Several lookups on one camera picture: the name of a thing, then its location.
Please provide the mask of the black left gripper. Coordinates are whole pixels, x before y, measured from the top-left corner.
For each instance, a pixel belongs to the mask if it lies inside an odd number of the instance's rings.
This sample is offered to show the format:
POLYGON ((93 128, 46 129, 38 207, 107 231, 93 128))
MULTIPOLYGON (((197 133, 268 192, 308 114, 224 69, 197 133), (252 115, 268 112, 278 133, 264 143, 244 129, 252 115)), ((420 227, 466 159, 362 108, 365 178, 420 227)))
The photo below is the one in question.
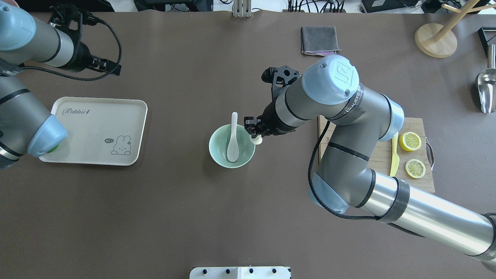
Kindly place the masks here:
POLYGON ((51 58, 52 67, 75 72, 90 69, 105 74, 120 75, 122 67, 119 62, 92 55, 81 41, 82 25, 104 24, 103 20, 70 3, 57 3, 51 6, 51 10, 51 26, 55 28, 59 39, 57 51, 51 58))

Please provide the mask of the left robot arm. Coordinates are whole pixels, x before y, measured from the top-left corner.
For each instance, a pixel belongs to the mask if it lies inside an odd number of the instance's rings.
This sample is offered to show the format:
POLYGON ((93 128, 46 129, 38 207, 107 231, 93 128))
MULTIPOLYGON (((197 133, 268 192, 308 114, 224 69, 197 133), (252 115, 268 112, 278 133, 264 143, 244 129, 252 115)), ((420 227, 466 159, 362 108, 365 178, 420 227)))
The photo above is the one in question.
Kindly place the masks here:
POLYGON ((1 1, 0 162, 13 166, 24 155, 40 157, 67 138, 67 129, 24 84, 26 71, 44 71, 75 81, 97 81, 121 70, 122 44, 113 62, 93 55, 82 26, 109 23, 71 3, 57 3, 44 22, 1 1))

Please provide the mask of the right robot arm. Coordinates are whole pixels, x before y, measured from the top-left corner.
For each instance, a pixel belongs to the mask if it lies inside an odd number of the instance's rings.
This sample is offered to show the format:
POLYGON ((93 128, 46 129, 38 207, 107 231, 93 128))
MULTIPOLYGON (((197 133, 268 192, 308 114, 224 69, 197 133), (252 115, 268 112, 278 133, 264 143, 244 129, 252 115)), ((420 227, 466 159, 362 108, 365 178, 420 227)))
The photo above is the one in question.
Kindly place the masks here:
POLYGON ((262 115, 244 118, 252 138, 287 134, 318 116, 335 125, 309 176, 317 205, 340 218, 377 220, 439 241, 495 271, 494 213, 477 214, 367 166, 377 142, 401 129, 404 111, 363 86, 348 59, 328 55, 302 75, 287 66, 270 67, 262 81, 272 85, 272 102, 262 115))

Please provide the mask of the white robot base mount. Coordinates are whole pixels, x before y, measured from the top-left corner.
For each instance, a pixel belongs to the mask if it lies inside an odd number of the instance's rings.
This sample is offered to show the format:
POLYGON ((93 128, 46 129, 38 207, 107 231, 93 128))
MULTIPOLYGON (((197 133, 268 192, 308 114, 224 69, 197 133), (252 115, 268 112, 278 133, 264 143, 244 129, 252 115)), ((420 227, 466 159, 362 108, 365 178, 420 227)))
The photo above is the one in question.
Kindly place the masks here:
POLYGON ((190 279, 291 279, 290 267, 285 266, 240 266, 197 267, 189 274, 190 279))

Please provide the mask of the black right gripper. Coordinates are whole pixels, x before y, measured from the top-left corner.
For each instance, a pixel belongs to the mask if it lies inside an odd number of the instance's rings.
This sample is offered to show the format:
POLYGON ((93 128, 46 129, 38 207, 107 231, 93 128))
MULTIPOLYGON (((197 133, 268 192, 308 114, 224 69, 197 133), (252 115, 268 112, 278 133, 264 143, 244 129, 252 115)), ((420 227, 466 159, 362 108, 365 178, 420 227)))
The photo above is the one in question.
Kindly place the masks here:
POLYGON ((263 138, 269 135, 282 135, 293 132, 296 126, 283 122, 282 113, 276 111, 276 101, 281 96, 282 103, 286 106, 283 94, 289 89, 301 75, 290 67, 269 67, 262 74, 262 81, 271 84, 272 101, 266 106, 262 115, 254 118, 246 116, 243 118, 245 130, 251 138, 263 138))

